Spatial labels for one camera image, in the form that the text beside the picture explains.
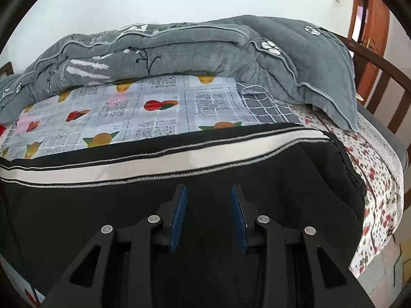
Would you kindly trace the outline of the black pants with white stripe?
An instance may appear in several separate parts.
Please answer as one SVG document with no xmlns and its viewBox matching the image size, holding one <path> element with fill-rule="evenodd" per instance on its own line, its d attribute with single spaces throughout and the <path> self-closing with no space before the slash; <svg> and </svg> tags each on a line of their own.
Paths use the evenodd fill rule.
<svg viewBox="0 0 411 308">
<path fill-rule="evenodd" d="M 153 215 L 176 186 L 188 205 L 175 254 L 161 262 L 160 307 L 251 307 L 257 256 L 238 250 L 230 190 L 280 225 L 312 226 L 345 264 L 366 186 L 332 133 L 281 123 L 183 133 L 1 160 L 1 256 L 48 294 L 102 226 Z"/>
</svg>

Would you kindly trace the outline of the dark wooden bed frame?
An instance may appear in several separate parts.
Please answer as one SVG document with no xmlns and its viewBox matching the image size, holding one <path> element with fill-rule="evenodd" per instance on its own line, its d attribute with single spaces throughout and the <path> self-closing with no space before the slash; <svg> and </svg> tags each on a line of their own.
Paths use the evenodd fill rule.
<svg viewBox="0 0 411 308">
<path fill-rule="evenodd" d="M 360 45 L 356 44 L 355 42 L 352 42 L 352 41 L 350 41 L 350 40 L 348 40 L 344 37 L 339 37 L 337 35 L 335 35 L 335 36 L 338 37 L 338 39 L 347 47 L 350 55 L 352 55 L 352 53 L 358 53 L 358 52 L 362 51 L 362 47 Z M 391 119 L 391 122 L 387 126 L 383 126 L 379 122 L 375 121 L 373 119 L 372 115 L 373 115 L 374 110 L 378 107 L 378 105 L 379 105 L 379 103 L 382 99 L 382 95 L 385 92 L 385 90 L 387 88 L 387 84 L 390 80 L 395 80 L 396 82 L 398 82 L 405 89 L 408 89 L 410 87 L 410 82 L 405 79 L 404 75 L 401 74 L 398 69 L 396 69 L 392 64 L 390 64 L 387 61 L 382 62 L 381 69 L 382 69 L 381 78 L 380 78 L 380 80 L 378 82 L 378 85 L 376 87 L 376 93 L 373 95 L 373 97 L 371 99 L 369 108 L 364 109 L 357 103 L 357 126 L 358 126 L 358 115 L 362 114 L 380 132 L 380 134 L 382 134 L 382 136 L 387 140 L 387 142 L 390 144 L 390 146 L 394 149 L 395 153 L 398 155 L 398 157 L 400 159 L 400 162 L 402 164 L 403 171 L 404 171 L 405 167 L 407 165 L 407 153 L 404 151 L 404 149 L 403 149 L 402 145 L 400 144 L 400 142 L 398 142 L 398 140 L 396 140 L 395 135 L 394 135 L 395 131 L 399 128 L 402 120 L 404 119 L 404 116 L 405 116 L 404 111 L 402 109 L 398 109 L 395 112 L 395 114 L 393 115 L 393 117 Z M 167 75 L 172 75 L 172 76 L 195 76 L 195 75 L 187 75 L 187 74 L 167 74 Z M 156 76 L 151 76 L 151 77 L 146 77 L 146 78 L 141 78 L 141 79 L 128 79 L 128 80 L 123 80 L 123 81 L 115 81 L 113 83 L 106 83 L 106 84 L 103 84 L 103 85 L 124 84 L 124 83 L 127 83 L 127 82 L 134 83 L 135 81 L 150 79 L 150 78 L 154 78 L 154 77 L 156 77 Z M 251 92 L 256 92 L 257 90 L 262 90 L 262 91 L 265 92 L 265 90 L 263 90 L 262 87 L 257 87 L 256 90 L 253 90 L 251 92 L 247 92 L 245 90 L 245 87 L 241 83 L 238 83 L 237 81 L 235 81 L 235 82 L 242 86 L 242 90 L 240 92 L 243 95 L 249 94 Z M 74 87 L 74 88 L 71 88 L 70 90 L 67 90 L 65 92 L 69 92 L 71 90 L 75 90 L 75 89 L 78 89 L 78 88 L 89 88 L 89 87 L 92 87 L 92 86 Z M 316 107 L 313 107 L 310 104 L 290 104 L 288 102 L 284 102 L 284 103 L 287 104 L 289 106 L 289 108 L 292 105 L 304 106 L 304 107 L 308 108 L 311 111 L 323 113 L 326 116 L 328 116 L 326 113 L 324 113 L 323 111 L 321 111 L 320 109 L 318 109 Z M 4 124 L 4 123 L 1 122 L 1 124 L 4 125 L 4 126 L 9 127 L 11 124 L 16 122 L 18 120 L 18 118 L 15 121 L 11 122 L 11 123 Z M 299 124 L 299 125 L 304 126 L 301 122 L 292 123 L 292 124 Z M 263 125 L 263 124 L 247 125 L 247 126 L 242 126 L 242 127 L 258 126 L 258 125 Z"/>
</svg>

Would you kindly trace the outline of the fruit print bed sheet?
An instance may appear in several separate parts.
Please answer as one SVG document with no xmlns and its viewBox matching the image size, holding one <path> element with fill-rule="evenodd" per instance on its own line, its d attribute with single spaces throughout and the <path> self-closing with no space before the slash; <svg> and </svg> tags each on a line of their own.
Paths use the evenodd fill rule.
<svg viewBox="0 0 411 308">
<path fill-rule="evenodd" d="M 172 75 L 78 88 L 25 108 L 1 136 L 1 157 L 35 159 L 179 133 L 300 121 L 266 92 L 241 90 L 226 77 Z"/>
</svg>

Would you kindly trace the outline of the brown wooden door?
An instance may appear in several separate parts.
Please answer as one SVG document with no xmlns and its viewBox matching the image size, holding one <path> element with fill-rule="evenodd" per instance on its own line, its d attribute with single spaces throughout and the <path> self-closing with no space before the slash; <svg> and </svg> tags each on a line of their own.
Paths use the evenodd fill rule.
<svg viewBox="0 0 411 308">
<path fill-rule="evenodd" d="M 382 0 L 353 0 L 349 39 L 384 56 L 389 32 L 389 9 Z M 357 100 L 365 104 L 378 75 L 378 68 L 358 54 L 353 55 Z"/>
</svg>

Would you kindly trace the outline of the floral print bed sheet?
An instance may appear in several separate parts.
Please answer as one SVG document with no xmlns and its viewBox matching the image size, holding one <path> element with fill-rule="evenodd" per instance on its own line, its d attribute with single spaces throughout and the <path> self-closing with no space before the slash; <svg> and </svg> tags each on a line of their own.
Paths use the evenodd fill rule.
<svg viewBox="0 0 411 308">
<path fill-rule="evenodd" d="M 362 114 L 358 115 L 358 131 L 344 131 L 323 113 L 299 105 L 290 109 L 304 126 L 335 134 L 366 185 L 363 232 L 350 264 L 354 276 L 359 277 L 388 244 L 402 219 L 404 182 L 400 159 Z"/>
</svg>

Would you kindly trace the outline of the grey quilted comforter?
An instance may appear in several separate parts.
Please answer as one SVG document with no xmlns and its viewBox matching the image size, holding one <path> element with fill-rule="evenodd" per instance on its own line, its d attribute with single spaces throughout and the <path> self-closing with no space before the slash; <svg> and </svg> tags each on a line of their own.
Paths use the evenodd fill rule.
<svg viewBox="0 0 411 308">
<path fill-rule="evenodd" d="M 254 15 L 62 37 L 1 80 L 1 122 L 74 87 L 167 74 L 231 77 L 247 92 L 262 87 L 320 109 L 341 129 L 358 129 L 354 65 L 338 37 L 306 21 Z"/>
</svg>

